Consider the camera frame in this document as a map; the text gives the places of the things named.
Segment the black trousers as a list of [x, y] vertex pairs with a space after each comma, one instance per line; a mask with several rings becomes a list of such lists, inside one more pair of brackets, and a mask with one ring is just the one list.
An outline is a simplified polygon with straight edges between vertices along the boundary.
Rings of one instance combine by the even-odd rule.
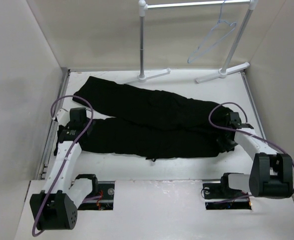
[[82, 150], [149, 160], [213, 158], [236, 144], [223, 130], [231, 110], [216, 102], [89, 77], [73, 101], [106, 116], [93, 120]]

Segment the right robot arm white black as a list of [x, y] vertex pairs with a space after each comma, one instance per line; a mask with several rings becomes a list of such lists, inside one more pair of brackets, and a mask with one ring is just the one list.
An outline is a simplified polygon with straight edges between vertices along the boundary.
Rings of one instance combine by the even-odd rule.
[[242, 123], [237, 112], [226, 115], [224, 133], [218, 139], [223, 150], [229, 152], [241, 146], [252, 159], [250, 174], [225, 173], [219, 192], [225, 198], [237, 190], [251, 193], [254, 197], [271, 199], [289, 198], [293, 194], [292, 158], [279, 153], [269, 143], [257, 138], [253, 126]]

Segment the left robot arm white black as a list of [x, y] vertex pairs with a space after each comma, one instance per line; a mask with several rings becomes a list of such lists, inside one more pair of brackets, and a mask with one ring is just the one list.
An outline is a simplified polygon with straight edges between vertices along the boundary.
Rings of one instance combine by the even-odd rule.
[[97, 197], [98, 180], [95, 174], [80, 174], [72, 178], [81, 145], [92, 131], [91, 118], [84, 107], [69, 111], [60, 109], [57, 121], [63, 130], [58, 137], [56, 159], [51, 173], [40, 191], [30, 198], [34, 217], [32, 235], [37, 237], [48, 230], [72, 230], [81, 204]]

